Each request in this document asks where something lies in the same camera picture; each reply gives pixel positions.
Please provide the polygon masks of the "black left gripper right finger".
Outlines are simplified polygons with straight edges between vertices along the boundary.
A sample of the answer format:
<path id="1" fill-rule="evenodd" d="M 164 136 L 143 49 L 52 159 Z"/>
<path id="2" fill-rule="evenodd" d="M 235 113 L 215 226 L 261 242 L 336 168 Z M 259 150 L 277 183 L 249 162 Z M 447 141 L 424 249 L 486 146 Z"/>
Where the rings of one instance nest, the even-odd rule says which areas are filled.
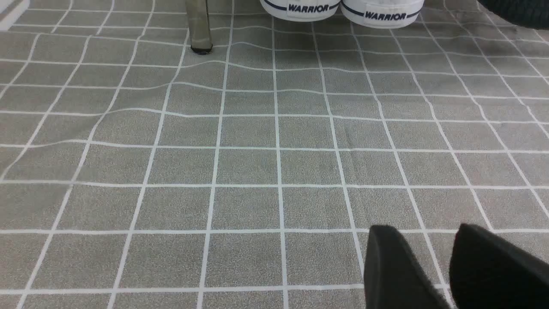
<path id="1" fill-rule="evenodd" d="M 459 309 L 549 306 L 548 264 L 474 224 L 461 224 L 455 234 L 449 285 Z"/>

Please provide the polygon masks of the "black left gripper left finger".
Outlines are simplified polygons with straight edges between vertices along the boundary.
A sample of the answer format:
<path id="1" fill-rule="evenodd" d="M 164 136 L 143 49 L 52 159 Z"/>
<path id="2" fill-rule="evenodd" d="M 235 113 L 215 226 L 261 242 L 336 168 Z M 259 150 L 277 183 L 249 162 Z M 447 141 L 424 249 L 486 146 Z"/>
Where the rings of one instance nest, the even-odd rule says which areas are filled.
<path id="1" fill-rule="evenodd" d="M 367 309 L 449 309 L 396 228 L 369 229 L 364 269 Z"/>

